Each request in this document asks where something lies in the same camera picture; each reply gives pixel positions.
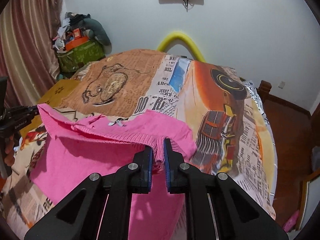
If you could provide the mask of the pink knit cardigan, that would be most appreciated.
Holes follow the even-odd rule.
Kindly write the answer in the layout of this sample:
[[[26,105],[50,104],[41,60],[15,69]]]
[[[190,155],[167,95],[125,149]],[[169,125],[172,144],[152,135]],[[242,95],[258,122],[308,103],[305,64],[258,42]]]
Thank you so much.
[[[196,144],[186,123],[150,110],[118,125],[103,115],[71,121],[47,104],[38,109],[48,135],[30,178],[54,204],[90,174],[112,174],[149,146],[153,150],[151,192],[132,197],[129,239],[171,238],[184,198],[167,192],[164,140],[170,139],[172,149],[189,160]]]

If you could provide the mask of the striped red beige curtain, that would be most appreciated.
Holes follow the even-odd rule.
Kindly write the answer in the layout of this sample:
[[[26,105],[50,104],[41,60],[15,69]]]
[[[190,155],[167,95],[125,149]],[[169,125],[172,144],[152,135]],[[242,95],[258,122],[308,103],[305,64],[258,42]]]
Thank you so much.
[[[1,76],[8,78],[4,104],[34,105],[59,73],[52,40],[60,27],[62,0],[8,0],[1,11]]]

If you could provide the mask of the green fabric storage box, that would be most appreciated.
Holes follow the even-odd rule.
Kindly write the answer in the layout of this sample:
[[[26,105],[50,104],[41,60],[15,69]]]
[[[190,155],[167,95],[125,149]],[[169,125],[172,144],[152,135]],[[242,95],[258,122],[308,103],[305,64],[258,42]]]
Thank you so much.
[[[98,41],[89,40],[68,52],[57,53],[61,72],[73,73],[89,62],[105,57],[103,46]]]

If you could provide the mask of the printed newspaper pattern bedspread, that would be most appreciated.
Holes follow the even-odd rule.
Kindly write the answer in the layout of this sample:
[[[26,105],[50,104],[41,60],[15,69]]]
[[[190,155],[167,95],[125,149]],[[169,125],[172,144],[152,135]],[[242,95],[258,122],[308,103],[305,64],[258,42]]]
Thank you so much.
[[[81,81],[61,80],[41,98],[71,121],[106,116],[121,125],[146,111],[188,125],[202,172],[230,175],[271,217],[274,147],[251,92],[232,68],[135,49],[92,63]],[[1,217],[19,239],[54,204],[31,181],[47,131],[41,116],[23,132],[12,175],[1,180]],[[184,205],[170,239],[186,236]]]

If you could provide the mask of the orange box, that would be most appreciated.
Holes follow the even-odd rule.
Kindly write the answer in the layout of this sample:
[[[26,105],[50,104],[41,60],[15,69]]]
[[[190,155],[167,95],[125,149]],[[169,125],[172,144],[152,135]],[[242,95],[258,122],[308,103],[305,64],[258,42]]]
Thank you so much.
[[[88,41],[89,41],[89,38],[87,36],[77,38],[75,40],[68,42],[65,45],[65,49],[66,49],[66,51],[72,50],[72,49],[74,49],[74,48],[76,48],[76,47],[78,47]]]

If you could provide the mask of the yellow foam arch tube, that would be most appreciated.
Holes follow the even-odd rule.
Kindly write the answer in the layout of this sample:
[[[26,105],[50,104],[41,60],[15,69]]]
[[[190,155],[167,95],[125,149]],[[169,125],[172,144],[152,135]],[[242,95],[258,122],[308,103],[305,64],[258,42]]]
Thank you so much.
[[[206,60],[196,43],[188,35],[180,31],[173,31],[169,33],[160,42],[156,50],[167,52],[177,45],[184,47],[195,60],[206,63]]]

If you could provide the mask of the wooden bed post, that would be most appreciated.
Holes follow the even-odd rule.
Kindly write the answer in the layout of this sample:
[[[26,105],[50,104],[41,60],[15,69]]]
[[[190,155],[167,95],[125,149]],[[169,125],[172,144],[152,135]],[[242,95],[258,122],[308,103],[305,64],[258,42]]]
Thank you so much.
[[[257,93],[261,98],[262,103],[265,103],[265,101],[268,99],[271,88],[272,88],[272,85],[269,82],[265,80],[261,80],[260,85],[257,88]]]

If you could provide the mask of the wall power socket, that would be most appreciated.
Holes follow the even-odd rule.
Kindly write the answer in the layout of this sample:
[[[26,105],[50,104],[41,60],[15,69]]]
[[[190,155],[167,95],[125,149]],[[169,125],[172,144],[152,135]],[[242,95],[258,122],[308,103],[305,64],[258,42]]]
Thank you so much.
[[[281,82],[279,83],[279,85],[278,85],[278,87],[279,87],[280,89],[283,89],[284,86],[285,86],[285,82],[284,82],[284,81],[281,81]]]

